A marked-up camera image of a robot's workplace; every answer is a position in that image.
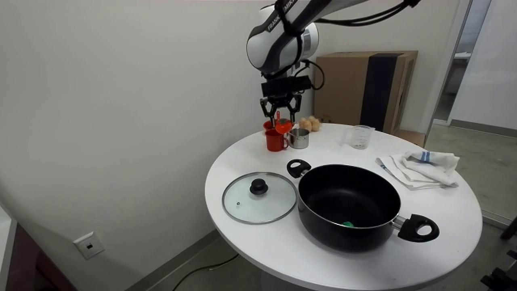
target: white cloth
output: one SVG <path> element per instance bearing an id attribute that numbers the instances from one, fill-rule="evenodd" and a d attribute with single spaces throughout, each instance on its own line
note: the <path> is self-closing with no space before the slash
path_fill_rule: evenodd
<path id="1" fill-rule="evenodd" d="M 410 188 L 424 185 L 455 185 L 452 172 L 458 156 L 445 151 L 408 151 L 403 155 L 384 155 L 379 163 Z"/>

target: glass lid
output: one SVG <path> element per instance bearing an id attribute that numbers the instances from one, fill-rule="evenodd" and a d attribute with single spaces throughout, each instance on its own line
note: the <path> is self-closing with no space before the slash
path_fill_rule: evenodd
<path id="1" fill-rule="evenodd" d="M 234 179 L 222 195 L 226 213 L 250 224 L 276 221 L 289 213 L 293 203 L 293 184 L 280 174 L 266 171 Z"/>

